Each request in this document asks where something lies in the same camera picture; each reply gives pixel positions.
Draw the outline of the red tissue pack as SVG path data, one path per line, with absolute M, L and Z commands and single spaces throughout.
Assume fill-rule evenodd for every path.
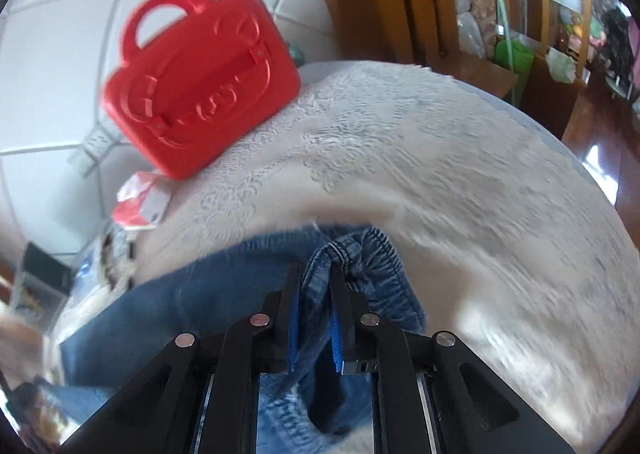
M 119 188 L 111 219 L 126 231 L 155 229 L 170 200 L 171 187 L 163 175 L 136 172 Z

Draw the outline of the red plastic handbag case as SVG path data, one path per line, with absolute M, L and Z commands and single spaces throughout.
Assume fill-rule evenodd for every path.
M 183 180 L 296 99 L 302 82 L 262 0 L 146 0 L 129 17 L 103 108 Z

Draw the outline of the white power strip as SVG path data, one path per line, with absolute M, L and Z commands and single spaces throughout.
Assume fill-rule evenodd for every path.
M 78 177 L 88 177 L 116 144 L 116 137 L 97 123 L 67 158 L 67 164 Z

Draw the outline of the blue denim jeans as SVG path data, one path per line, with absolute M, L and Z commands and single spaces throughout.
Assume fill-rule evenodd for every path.
M 268 293 L 302 270 L 299 347 L 292 373 L 260 382 L 257 448 L 262 453 L 322 453 L 370 422 L 364 376 L 337 374 L 331 351 L 332 267 L 370 309 L 422 333 L 426 316 L 401 259 L 373 226 L 306 226 L 243 241 L 128 291 L 60 347 L 64 385 L 56 396 L 85 422 L 179 333 L 208 338 L 256 313 Z

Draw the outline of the green plastic bag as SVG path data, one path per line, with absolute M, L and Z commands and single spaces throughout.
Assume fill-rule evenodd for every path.
M 518 97 L 526 88 L 534 60 L 534 52 L 521 42 L 512 41 L 511 48 L 508 48 L 506 40 L 500 40 L 495 47 L 495 63 L 518 75 L 518 84 L 515 87 L 515 95 Z

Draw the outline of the white lace tablecloth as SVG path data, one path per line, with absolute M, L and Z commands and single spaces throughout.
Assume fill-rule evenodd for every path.
M 639 388 L 639 252 L 600 187 L 502 100 L 418 66 L 317 62 L 295 102 L 179 184 L 137 242 L 149 281 L 248 237 L 372 224 L 429 330 L 456 333 L 578 453 Z

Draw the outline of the black framed box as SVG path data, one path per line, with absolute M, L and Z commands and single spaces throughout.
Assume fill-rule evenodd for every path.
M 72 270 L 28 243 L 17 266 L 9 308 L 34 330 L 47 335 L 58 322 L 72 290 Z

